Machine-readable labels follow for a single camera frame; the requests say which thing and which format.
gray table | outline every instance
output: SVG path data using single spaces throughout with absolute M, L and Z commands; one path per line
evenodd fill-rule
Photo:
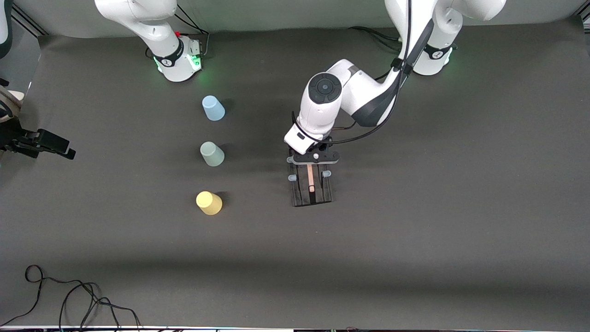
M 98 282 L 146 325 L 588 330 L 581 22 L 465 27 L 457 43 L 442 73 L 408 80 L 383 130 L 338 147 L 335 201 L 295 209 L 291 110 L 342 57 L 381 74 L 392 54 L 368 35 L 215 34 L 184 83 L 138 38 L 42 40 L 23 122 L 78 154 L 2 160 L 0 317 L 32 304 L 22 273 L 36 263 Z M 228 108 L 219 122 L 199 107 L 208 94 Z M 220 167 L 198 154 L 207 140 Z M 201 190 L 223 197 L 219 215 L 197 208 Z M 14 324 L 56 324 L 68 289 L 47 284 Z M 72 303 L 76 324 L 87 300 Z

black band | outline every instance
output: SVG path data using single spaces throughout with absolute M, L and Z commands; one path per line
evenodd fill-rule
M 438 59 L 442 58 L 450 49 L 451 49 L 451 46 L 447 46 L 445 48 L 436 48 L 436 47 L 432 47 L 432 46 L 426 44 L 424 51 L 426 53 L 428 53 L 428 56 L 432 60 L 438 60 Z
M 176 63 L 176 61 L 178 59 L 180 59 L 180 57 L 182 56 L 182 53 L 184 52 L 184 43 L 182 42 L 182 40 L 180 40 L 180 38 L 178 39 L 178 48 L 176 49 L 176 51 L 174 51 L 174 53 L 170 54 L 167 57 L 159 57 L 154 55 L 153 57 L 160 62 L 164 67 L 173 67 L 174 64 Z

